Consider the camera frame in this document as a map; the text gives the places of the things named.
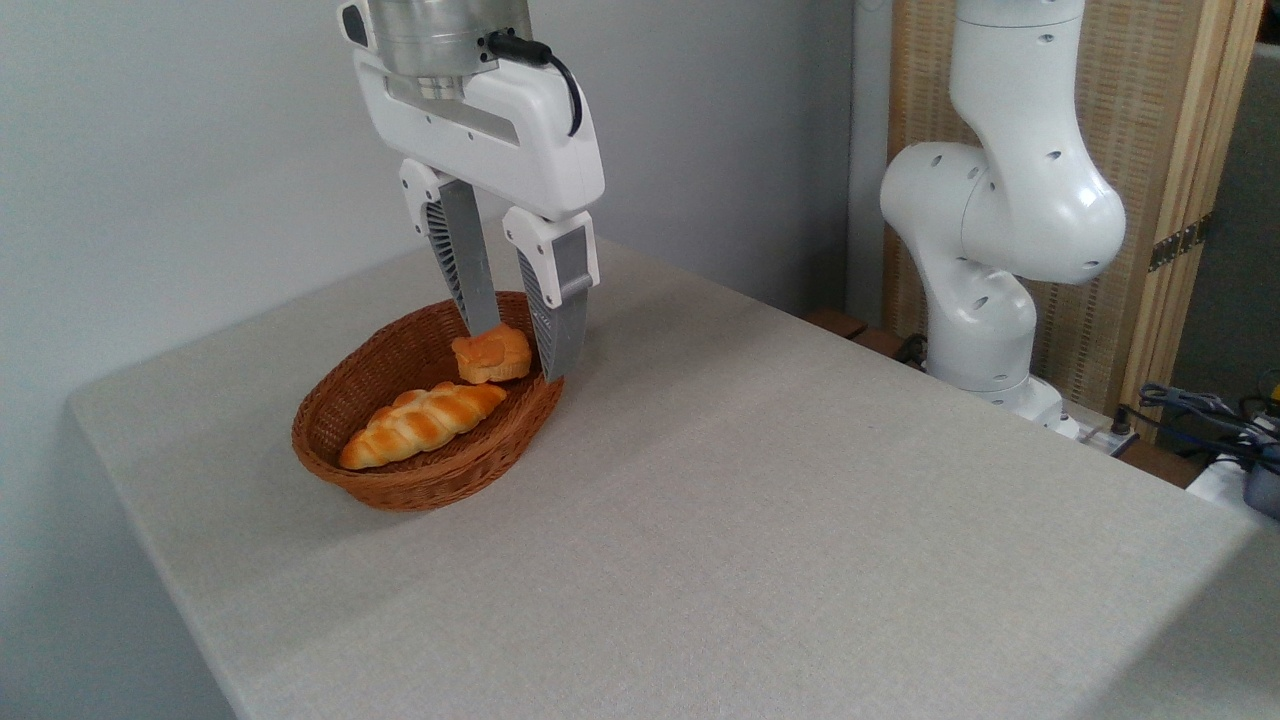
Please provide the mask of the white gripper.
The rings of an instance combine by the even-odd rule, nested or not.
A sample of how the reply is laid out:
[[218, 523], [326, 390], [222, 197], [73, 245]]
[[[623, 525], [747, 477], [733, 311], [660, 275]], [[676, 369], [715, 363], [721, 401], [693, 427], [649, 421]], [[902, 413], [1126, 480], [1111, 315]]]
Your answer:
[[399, 182], [410, 224], [433, 250], [468, 333], [500, 323], [475, 186], [520, 206], [503, 228], [518, 252], [541, 372], [548, 383], [571, 373], [588, 293], [600, 283], [593, 219], [582, 211], [605, 190], [589, 108], [570, 136], [570, 91], [557, 70], [500, 63], [468, 77], [462, 99], [449, 101], [425, 99], [416, 79], [392, 74], [367, 50], [353, 60], [376, 132], [406, 156]]

